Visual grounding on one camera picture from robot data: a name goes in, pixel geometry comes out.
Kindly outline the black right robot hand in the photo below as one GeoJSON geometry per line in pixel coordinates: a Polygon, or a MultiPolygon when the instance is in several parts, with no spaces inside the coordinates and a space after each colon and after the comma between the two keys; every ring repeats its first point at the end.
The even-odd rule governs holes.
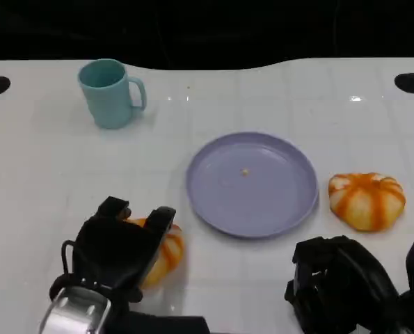
{"type": "Polygon", "coordinates": [[[399,298],[382,264],[346,236],[301,241],[292,262],[296,268],[285,300],[304,333],[374,330],[399,298]]]}

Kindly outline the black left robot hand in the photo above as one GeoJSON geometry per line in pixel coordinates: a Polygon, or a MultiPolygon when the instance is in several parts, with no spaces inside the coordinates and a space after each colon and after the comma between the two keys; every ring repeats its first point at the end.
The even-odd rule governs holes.
{"type": "Polygon", "coordinates": [[[172,207],[160,206],[140,226],[126,221],[131,215],[128,201],[109,196],[74,241],[73,274],[112,299],[140,302],[141,285],[157,261],[175,214],[172,207]]]}

